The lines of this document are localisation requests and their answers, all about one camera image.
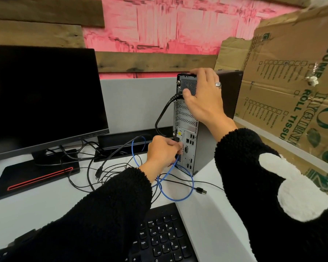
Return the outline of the grey desk partition panel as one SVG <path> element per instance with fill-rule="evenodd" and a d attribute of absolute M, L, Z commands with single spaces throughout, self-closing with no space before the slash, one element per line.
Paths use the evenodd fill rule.
<path fill-rule="evenodd" d="M 155 128 L 176 77 L 100 80 L 110 134 Z"/>

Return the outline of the black desktop computer tower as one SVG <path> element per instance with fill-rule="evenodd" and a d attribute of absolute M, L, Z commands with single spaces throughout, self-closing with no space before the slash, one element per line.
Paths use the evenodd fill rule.
<path fill-rule="evenodd" d="M 222 83 L 223 109 L 233 118 L 241 87 L 243 71 L 218 70 Z M 195 175 L 214 158 L 216 142 L 208 128 L 190 113 L 183 98 L 175 100 L 173 134 L 183 143 L 183 153 L 178 156 L 175 167 Z"/>

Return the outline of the black monitor stand red stripe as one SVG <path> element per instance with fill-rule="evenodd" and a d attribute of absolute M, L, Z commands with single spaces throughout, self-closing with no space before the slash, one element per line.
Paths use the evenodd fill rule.
<path fill-rule="evenodd" d="M 65 152 L 41 150 L 33 159 L 4 168 L 0 176 L 0 200 L 80 172 L 77 149 Z"/>

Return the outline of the person's left forearm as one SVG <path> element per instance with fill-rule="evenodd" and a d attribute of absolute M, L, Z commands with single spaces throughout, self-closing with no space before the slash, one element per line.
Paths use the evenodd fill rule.
<path fill-rule="evenodd" d="M 151 198 L 147 176 L 125 169 L 2 262 L 125 262 Z"/>

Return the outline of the dark wooden wall plank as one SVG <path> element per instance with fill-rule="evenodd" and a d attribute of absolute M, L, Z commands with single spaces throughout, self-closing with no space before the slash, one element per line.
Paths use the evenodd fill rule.
<path fill-rule="evenodd" d="M 185 72 L 214 68 L 217 55 L 95 52 L 99 73 Z"/>
<path fill-rule="evenodd" d="M 0 45 L 85 48 L 79 25 L 0 20 Z"/>
<path fill-rule="evenodd" d="M 0 20 L 105 27 L 101 0 L 0 0 Z"/>

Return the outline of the person's left hand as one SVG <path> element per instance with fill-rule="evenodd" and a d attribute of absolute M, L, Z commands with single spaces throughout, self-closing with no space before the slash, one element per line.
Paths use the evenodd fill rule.
<path fill-rule="evenodd" d="M 139 167 L 148 180 L 153 182 L 162 171 L 176 160 L 176 155 L 182 154 L 182 146 L 154 145 L 154 138 L 148 146 L 147 160 Z"/>

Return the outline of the black computer monitor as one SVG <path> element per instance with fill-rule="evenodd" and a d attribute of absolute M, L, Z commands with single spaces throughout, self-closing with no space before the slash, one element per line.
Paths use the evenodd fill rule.
<path fill-rule="evenodd" d="M 0 160 L 108 133 L 94 49 L 0 45 Z"/>

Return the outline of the grey partition rail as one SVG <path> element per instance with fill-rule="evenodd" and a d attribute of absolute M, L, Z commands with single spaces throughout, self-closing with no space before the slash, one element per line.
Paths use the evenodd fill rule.
<path fill-rule="evenodd" d="M 236 123 L 239 123 L 241 124 L 242 126 L 244 127 L 247 127 L 251 130 L 253 130 L 254 132 L 256 132 L 258 135 L 261 135 L 263 137 L 265 137 L 266 139 L 272 141 L 273 143 L 281 146 L 282 148 L 288 150 L 289 152 L 293 153 L 294 155 L 302 158 L 303 160 L 311 163 L 312 165 L 314 165 L 315 167 L 323 170 L 324 172 L 328 173 L 328 163 L 320 160 L 319 158 L 307 153 L 306 151 L 303 151 L 299 148 L 297 148 L 296 146 L 293 146 L 289 143 L 287 143 L 286 141 L 283 141 L 282 139 L 272 135 L 271 133 L 259 128 L 259 127 L 256 127 L 254 126 L 253 124 L 241 119 L 241 118 L 238 118 L 236 116 L 234 116 L 234 121 Z"/>

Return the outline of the printed brown cardboard sheet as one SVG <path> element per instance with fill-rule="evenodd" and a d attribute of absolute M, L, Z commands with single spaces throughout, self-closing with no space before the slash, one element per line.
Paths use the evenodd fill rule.
<path fill-rule="evenodd" d="M 328 163 L 328 0 L 224 40 L 215 69 L 244 71 L 236 117 Z M 328 173 L 260 137 L 328 195 Z"/>

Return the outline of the person's right forearm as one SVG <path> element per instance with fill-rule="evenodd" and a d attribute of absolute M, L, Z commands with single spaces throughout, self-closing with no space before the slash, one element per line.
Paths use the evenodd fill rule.
<path fill-rule="evenodd" d="M 226 116 L 205 122 L 227 199 L 242 220 L 257 262 L 328 262 L 328 195 Z"/>

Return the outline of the black keyboard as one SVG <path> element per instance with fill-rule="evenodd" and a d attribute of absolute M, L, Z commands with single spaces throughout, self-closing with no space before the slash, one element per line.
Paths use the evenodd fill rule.
<path fill-rule="evenodd" d="M 147 212 L 124 262 L 198 262 L 175 203 Z"/>

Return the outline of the person's right hand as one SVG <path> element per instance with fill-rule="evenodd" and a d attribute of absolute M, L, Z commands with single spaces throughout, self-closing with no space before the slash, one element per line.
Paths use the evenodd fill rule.
<path fill-rule="evenodd" d="M 189 109 L 190 113 L 206 126 L 228 123 L 216 72 L 211 68 L 196 68 L 190 70 L 190 74 L 197 78 L 196 93 L 193 95 L 197 98 L 197 104 L 195 109 Z"/>

